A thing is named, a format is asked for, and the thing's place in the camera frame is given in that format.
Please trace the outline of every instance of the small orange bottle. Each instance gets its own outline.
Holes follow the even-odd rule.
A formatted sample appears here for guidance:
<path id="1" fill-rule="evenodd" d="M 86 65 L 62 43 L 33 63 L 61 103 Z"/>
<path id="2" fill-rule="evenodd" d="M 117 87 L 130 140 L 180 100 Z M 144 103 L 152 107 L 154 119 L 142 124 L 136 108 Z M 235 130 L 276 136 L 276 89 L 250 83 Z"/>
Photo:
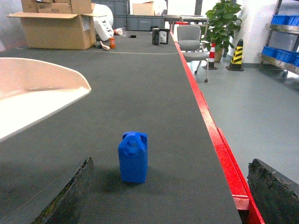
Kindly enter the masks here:
<path id="1" fill-rule="evenodd" d="M 115 48 L 115 38 L 114 37 L 109 38 L 109 45 L 110 45 L 111 49 Z"/>

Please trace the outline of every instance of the blue plastic container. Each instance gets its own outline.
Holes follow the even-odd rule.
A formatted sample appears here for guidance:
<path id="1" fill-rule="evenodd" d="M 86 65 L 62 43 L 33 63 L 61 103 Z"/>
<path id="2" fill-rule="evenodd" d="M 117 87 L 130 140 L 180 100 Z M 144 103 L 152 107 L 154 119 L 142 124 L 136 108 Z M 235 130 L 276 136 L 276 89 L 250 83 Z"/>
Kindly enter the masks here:
<path id="1" fill-rule="evenodd" d="M 288 25 L 290 26 L 299 26 L 299 15 L 291 15 Z"/>
<path id="2" fill-rule="evenodd" d="M 264 46 L 262 54 L 269 57 L 276 57 L 277 49 Z"/>
<path id="3" fill-rule="evenodd" d="M 276 59 L 286 63 L 294 64 L 297 55 L 298 55 L 297 52 L 288 51 L 288 50 L 277 50 Z"/>
<path id="4" fill-rule="evenodd" d="M 274 15 L 272 19 L 272 24 L 287 25 L 289 22 L 290 16 L 288 15 Z"/>
<path id="5" fill-rule="evenodd" d="M 121 180 L 144 183 L 148 170 L 148 136 L 145 133 L 125 132 L 118 146 Z"/>
<path id="6" fill-rule="evenodd" d="M 296 60 L 295 60 L 294 65 L 299 67 L 299 55 L 296 56 Z"/>

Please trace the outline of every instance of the white machine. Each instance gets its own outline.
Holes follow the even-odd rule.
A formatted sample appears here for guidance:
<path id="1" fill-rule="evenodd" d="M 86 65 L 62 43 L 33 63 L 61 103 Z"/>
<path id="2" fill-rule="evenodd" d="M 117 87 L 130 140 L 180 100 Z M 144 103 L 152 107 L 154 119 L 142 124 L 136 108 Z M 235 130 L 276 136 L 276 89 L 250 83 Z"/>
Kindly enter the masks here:
<path id="1" fill-rule="evenodd" d="M 93 13 L 105 13 L 107 16 L 94 17 L 94 28 L 96 33 L 99 35 L 102 41 L 107 41 L 110 37 L 113 37 L 114 31 L 113 25 L 113 14 L 108 6 L 95 4 Z"/>

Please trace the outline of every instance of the blue storage crate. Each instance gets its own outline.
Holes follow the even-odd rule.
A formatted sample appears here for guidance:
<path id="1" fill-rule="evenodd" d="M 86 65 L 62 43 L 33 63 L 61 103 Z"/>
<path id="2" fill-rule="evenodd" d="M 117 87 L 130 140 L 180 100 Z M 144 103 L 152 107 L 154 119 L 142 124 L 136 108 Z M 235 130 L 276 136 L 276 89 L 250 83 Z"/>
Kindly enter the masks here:
<path id="1" fill-rule="evenodd" d="M 269 57 L 276 57 L 277 49 L 264 46 L 262 54 Z"/>
<path id="2" fill-rule="evenodd" d="M 295 60 L 294 65 L 299 67 L 299 55 L 296 56 L 296 60 Z"/>
<path id="3" fill-rule="evenodd" d="M 127 16 L 126 15 L 114 15 L 113 16 L 113 29 L 122 28 L 127 29 Z"/>
<path id="4" fill-rule="evenodd" d="M 290 16 L 288 15 L 274 15 L 272 19 L 272 24 L 287 25 L 289 22 Z"/>
<path id="5" fill-rule="evenodd" d="M 92 0 L 92 3 L 108 6 L 113 15 L 130 14 L 130 2 L 128 0 Z"/>
<path id="6" fill-rule="evenodd" d="M 128 30 L 150 31 L 150 27 L 165 27 L 164 16 L 127 15 Z"/>
<path id="7" fill-rule="evenodd" d="M 276 59 L 286 63 L 294 64 L 297 55 L 299 55 L 298 52 L 288 50 L 277 50 Z"/>
<path id="8" fill-rule="evenodd" d="M 288 25 L 290 26 L 299 26 L 299 15 L 291 15 Z"/>

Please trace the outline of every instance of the red conveyor frame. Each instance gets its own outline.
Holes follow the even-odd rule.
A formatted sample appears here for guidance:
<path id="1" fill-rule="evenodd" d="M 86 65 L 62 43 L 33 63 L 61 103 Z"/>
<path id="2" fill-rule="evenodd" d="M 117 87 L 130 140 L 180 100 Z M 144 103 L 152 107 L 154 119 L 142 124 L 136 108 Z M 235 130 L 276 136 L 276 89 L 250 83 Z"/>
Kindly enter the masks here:
<path id="1" fill-rule="evenodd" d="M 265 224 L 254 202 L 249 186 L 238 166 L 237 161 L 235 160 L 235 157 L 225 139 L 222 130 L 216 126 L 204 95 L 200 91 L 187 62 L 184 59 L 178 43 L 175 42 L 175 45 L 182 59 L 190 86 L 196 98 L 201 115 L 205 121 L 212 143 L 215 147 L 237 209 L 249 211 L 249 224 Z"/>

